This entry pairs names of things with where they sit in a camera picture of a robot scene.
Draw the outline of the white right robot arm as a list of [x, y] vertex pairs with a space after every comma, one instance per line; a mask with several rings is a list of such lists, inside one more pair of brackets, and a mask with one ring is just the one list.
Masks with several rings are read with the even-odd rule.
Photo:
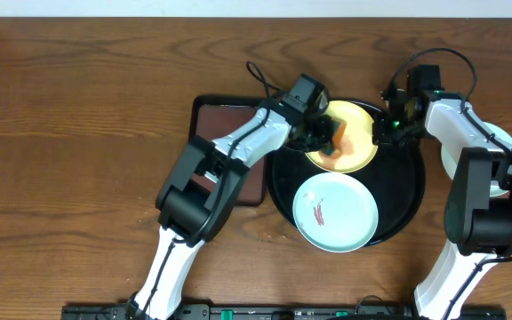
[[497, 137], [459, 93], [382, 92], [388, 112], [373, 126], [376, 144], [408, 144], [428, 134], [456, 158], [444, 210], [445, 246], [415, 289], [417, 314], [456, 319], [493, 266], [512, 262], [512, 144]]

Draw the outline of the green and orange sponge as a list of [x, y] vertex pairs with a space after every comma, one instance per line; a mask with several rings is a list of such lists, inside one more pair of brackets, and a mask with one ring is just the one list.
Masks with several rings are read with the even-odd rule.
[[325, 156], [333, 156], [341, 150], [341, 140], [344, 136], [347, 123], [340, 119], [331, 119], [328, 125], [328, 142], [324, 144], [320, 152]]

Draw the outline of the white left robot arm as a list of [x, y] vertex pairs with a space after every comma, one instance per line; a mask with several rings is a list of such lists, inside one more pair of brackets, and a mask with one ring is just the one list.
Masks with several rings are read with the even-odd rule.
[[328, 103], [325, 93], [266, 98], [231, 133], [214, 140], [195, 136], [188, 142], [157, 195], [159, 243], [146, 282], [127, 302], [127, 318], [173, 315], [194, 259], [228, 220], [250, 169], [287, 144], [316, 151], [331, 143]]

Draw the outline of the yellow plate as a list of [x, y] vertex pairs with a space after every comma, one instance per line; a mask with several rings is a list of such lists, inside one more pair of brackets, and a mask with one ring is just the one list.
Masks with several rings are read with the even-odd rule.
[[372, 116], [359, 105], [344, 100], [330, 101], [326, 114], [347, 123], [341, 150], [333, 156], [310, 152], [307, 158], [317, 167], [340, 173], [355, 172], [370, 163], [378, 150], [372, 143]]

